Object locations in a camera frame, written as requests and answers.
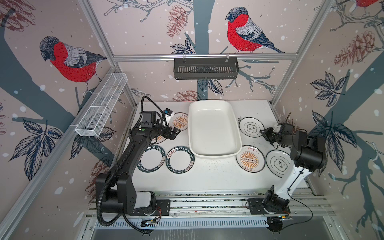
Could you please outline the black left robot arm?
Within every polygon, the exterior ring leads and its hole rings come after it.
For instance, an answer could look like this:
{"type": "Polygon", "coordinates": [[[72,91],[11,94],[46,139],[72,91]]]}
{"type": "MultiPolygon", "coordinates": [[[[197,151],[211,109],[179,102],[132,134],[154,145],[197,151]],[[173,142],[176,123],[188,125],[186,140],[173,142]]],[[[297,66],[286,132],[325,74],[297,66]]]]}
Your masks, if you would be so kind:
{"type": "Polygon", "coordinates": [[[134,171],[153,139],[162,136],[174,140],[181,130],[160,125],[152,128],[134,128],[129,133],[129,145],[107,174],[96,178],[97,216],[103,213],[131,215],[136,210],[152,214],[157,210],[154,193],[138,192],[133,184],[134,171]]]}

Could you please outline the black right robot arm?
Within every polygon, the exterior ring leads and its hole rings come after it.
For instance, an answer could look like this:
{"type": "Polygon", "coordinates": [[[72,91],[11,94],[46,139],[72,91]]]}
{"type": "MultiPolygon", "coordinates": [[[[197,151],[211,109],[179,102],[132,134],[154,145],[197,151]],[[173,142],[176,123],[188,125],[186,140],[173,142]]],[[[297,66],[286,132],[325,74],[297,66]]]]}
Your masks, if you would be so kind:
{"type": "Polygon", "coordinates": [[[270,144],[277,143],[283,148],[291,149],[283,176],[266,192],[263,200],[266,212],[285,212],[298,184],[306,176],[326,165],[326,139],[310,136],[305,130],[295,131],[294,126],[287,123],[260,130],[260,133],[270,144]]]}

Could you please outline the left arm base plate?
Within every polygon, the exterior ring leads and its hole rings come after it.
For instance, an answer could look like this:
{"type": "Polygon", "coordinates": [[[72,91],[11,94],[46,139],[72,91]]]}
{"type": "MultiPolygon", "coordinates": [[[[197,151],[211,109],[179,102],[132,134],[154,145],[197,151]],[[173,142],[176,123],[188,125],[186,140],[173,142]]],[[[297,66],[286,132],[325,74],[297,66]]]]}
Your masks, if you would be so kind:
{"type": "Polygon", "coordinates": [[[159,217],[159,216],[169,216],[171,208],[170,200],[156,200],[156,206],[152,209],[140,208],[133,210],[129,216],[131,217],[159,217]]]}

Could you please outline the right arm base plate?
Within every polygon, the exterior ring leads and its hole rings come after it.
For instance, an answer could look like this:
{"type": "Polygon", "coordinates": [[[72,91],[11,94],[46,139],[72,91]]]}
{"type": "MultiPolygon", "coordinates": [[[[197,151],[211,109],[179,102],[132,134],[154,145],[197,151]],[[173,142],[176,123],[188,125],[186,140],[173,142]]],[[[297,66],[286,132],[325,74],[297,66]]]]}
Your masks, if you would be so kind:
{"type": "Polygon", "coordinates": [[[251,215],[290,215],[289,200],[269,200],[265,203],[265,199],[248,199],[247,206],[251,215]]]}

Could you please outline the white clover plate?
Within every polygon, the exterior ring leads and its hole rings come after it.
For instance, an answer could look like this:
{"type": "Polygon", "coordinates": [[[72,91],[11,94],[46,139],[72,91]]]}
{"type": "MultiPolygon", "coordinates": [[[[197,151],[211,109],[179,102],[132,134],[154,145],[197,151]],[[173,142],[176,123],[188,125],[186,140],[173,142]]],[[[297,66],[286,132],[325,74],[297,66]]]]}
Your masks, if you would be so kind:
{"type": "Polygon", "coordinates": [[[280,150],[272,150],[266,156],[266,165],[274,175],[282,178],[291,165],[290,155],[280,150]]]}
{"type": "Polygon", "coordinates": [[[265,127],[261,121],[253,117],[246,117],[239,121],[240,131],[250,138],[259,138],[262,136],[261,130],[265,127]]]}

